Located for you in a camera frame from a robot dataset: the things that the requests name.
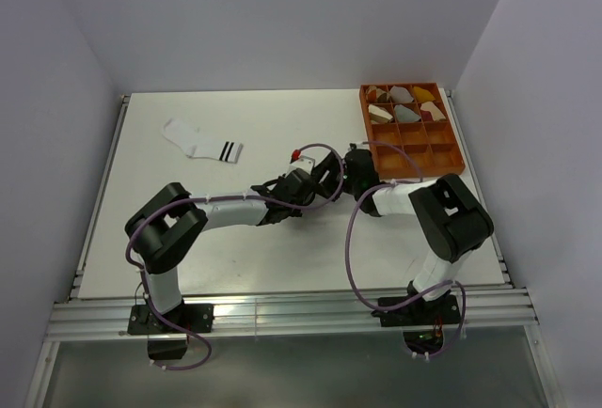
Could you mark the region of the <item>white sock black stripes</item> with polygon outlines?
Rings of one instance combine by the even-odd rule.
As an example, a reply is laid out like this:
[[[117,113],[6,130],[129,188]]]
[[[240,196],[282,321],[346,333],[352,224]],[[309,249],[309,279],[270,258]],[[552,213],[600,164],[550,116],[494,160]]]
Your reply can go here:
[[[244,149],[241,142],[209,136],[199,128],[177,118],[170,118],[161,127],[161,134],[190,159],[211,159],[237,164]]]

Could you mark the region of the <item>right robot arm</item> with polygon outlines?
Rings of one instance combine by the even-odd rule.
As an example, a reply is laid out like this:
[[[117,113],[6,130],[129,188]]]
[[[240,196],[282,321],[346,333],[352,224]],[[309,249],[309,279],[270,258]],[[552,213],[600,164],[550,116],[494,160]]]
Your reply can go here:
[[[337,198],[346,193],[356,200],[344,242],[344,266],[358,301],[384,322],[423,324],[437,316],[446,322],[459,322],[466,311],[452,288],[466,296],[456,280],[467,258],[494,232],[494,224],[480,201],[456,174],[433,181],[384,182],[379,179],[368,149],[351,147],[340,159],[331,151],[311,170],[318,194]],[[429,250],[422,268],[401,298],[381,298],[370,302],[359,290],[352,273],[351,241],[356,217],[360,213],[381,218],[412,215],[418,219]]]

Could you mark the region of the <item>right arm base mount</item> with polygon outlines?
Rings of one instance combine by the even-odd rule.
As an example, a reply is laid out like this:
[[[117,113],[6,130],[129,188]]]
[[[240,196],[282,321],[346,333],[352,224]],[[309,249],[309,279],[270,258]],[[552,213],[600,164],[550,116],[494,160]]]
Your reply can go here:
[[[455,295],[447,293],[433,302],[423,299],[396,310],[392,307],[405,302],[405,297],[381,297],[377,300],[384,311],[373,310],[371,315],[380,321],[382,327],[435,326],[457,324],[462,320],[461,309]]]

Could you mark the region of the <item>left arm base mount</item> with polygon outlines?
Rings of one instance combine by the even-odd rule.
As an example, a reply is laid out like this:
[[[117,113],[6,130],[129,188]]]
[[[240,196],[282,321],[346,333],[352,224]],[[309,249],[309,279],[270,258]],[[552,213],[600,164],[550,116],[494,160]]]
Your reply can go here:
[[[214,320],[213,304],[192,304],[182,302],[163,315],[169,322],[194,333],[210,333]],[[127,334],[147,336],[175,334],[179,330],[160,321],[147,304],[133,306],[128,322]]]

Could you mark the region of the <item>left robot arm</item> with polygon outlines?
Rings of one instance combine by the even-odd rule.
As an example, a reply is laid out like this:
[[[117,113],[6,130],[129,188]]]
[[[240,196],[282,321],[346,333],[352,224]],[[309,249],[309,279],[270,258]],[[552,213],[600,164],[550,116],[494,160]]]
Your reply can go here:
[[[241,195],[195,202],[178,182],[157,193],[125,226],[126,259],[142,272],[150,322],[162,332],[190,326],[178,265],[201,232],[232,226],[265,226],[298,217],[315,198],[310,173],[294,169]]]

